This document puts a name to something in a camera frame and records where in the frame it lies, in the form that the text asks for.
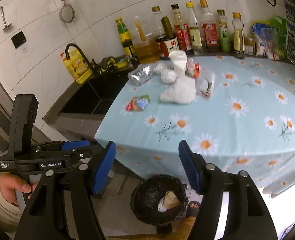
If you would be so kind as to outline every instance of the trash can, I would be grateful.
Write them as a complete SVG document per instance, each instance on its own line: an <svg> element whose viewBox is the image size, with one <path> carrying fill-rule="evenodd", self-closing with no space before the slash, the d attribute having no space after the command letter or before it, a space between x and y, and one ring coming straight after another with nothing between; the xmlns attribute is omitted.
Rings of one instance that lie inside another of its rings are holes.
<svg viewBox="0 0 295 240"><path fill-rule="evenodd" d="M173 191L180 204L165 212L158 204L167 191ZM131 209L138 220L154 226L165 226L185 215L188 199L182 182L169 175L155 175L139 184L131 195Z"/></svg>

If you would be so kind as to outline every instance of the sleeve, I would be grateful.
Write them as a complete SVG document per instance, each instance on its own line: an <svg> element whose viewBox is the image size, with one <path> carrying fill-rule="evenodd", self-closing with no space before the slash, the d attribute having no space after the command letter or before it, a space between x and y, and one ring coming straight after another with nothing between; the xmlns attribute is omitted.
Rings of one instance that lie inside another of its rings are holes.
<svg viewBox="0 0 295 240"><path fill-rule="evenodd" d="M20 208L6 201L0 192L0 226L7 232L16 231L21 218Z"/></svg>

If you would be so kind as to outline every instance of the black faucet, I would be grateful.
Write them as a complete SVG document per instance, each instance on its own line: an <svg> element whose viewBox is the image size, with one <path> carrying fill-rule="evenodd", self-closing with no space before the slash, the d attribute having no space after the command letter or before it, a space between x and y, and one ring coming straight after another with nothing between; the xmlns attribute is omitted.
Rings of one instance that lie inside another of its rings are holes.
<svg viewBox="0 0 295 240"><path fill-rule="evenodd" d="M94 67L91 65L91 63L89 62L89 60L87 59L87 57L84 55L83 51L80 49L79 46L77 46L74 43L69 43L66 47L65 47L65 57L67 60L71 59L70 55L69 55L69 47L75 47L81 54L81 56L84 58L84 60L86 61L86 63L89 65L89 68L92 70L93 74L97 73L98 71L98 65L95 63L94 60L92 60L92 62L94 63Z"/></svg>

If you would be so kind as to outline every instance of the aluminum foil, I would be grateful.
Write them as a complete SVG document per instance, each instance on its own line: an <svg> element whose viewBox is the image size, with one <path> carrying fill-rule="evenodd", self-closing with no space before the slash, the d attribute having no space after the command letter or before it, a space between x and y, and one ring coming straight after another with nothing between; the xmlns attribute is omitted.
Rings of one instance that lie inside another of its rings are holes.
<svg viewBox="0 0 295 240"><path fill-rule="evenodd" d="M140 64L137 69L128 73L128 78L135 86L140 86L152 77L155 64Z"/></svg>

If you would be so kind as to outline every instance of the blue tablecloth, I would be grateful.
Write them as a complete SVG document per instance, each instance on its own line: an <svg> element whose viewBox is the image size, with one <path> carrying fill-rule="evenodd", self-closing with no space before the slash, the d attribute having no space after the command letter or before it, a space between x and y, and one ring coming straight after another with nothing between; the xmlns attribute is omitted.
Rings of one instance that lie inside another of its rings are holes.
<svg viewBox="0 0 295 240"><path fill-rule="evenodd" d="M195 57L216 75L211 100L165 104L168 87L154 76L141 87L127 82L95 139L117 145L117 160L142 178L169 174L187 182L178 156L191 149L223 171L246 170L258 187L275 194L295 183L295 66L268 59ZM132 97L148 94L142 112L128 112Z"/></svg>

